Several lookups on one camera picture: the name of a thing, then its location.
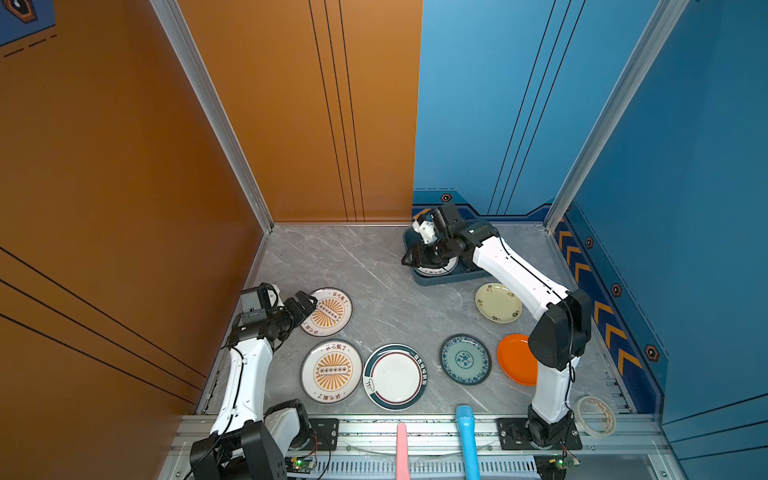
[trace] pink handle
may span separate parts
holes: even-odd
[[[411,480],[411,474],[408,473],[408,432],[405,423],[397,424],[395,480]]]

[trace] plate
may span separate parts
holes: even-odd
[[[448,265],[440,268],[427,268],[425,266],[418,266],[414,270],[421,276],[441,276],[448,275],[458,265],[458,257],[453,257],[448,260]]]
[[[352,300],[336,288],[321,288],[312,293],[317,298],[317,308],[301,324],[301,329],[311,336],[336,335],[352,319]]]
[[[387,410],[403,410],[418,402],[427,386],[427,367],[411,347],[390,343],[368,357],[362,371],[368,397]]]
[[[329,340],[310,350],[301,365],[301,386],[318,403],[338,403],[352,395],[362,378],[362,358],[342,340]]]
[[[520,385],[536,385],[538,361],[528,348],[528,336],[514,333],[507,335],[496,349],[498,364],[504,373]]]
[[[496,323],[514,322],[523,311],[523,302],[501,283],[486,283],[478,288],[475,305],[485,318]]]
[[[442,369],[454,382],[477,385],[491,374],[491,353],[474,336],[459,333],[440,349]]]

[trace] yellow plate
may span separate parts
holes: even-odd
[[[523,311],[523,302],[500,283],[486,283],[478,288],[475,305],[485,318],[497,323],[514,322]]]

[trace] robotic arm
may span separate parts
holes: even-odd
[[[198,480],[286,476],[285,455],[310,436],[306,411],[298,400],[266,412],[266,372],[275,343],[280,348],[290,333],[315,309],[317,300],[299,291],[284,304],[280,289],[268,283],[240,293],[243,312],[232,327],[230,374],[221,410],[207,439],[195,442],[190,465]]]
[[[591,338],[591,301],[582,290],[568,292],[518,255],[490,223],[467,223],[454,204],[418,215],[413,229],[422,241],[410,246],[404,265],[440,268],[453,257],[486,270],[503,283],[538,321],[528,339],[538,361],[537,389],[528,407],[530,440],[541,448],[564,441],[573,422],[571,370]]]

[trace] blue handle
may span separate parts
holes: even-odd
[[[456,424],[458,425],[458,432],[462,435],[462,451],[464,452],[467,480],[480,480],[478,447],[475,444],[475,414],[472,412],[471,406],[462,405],[456,409]]]

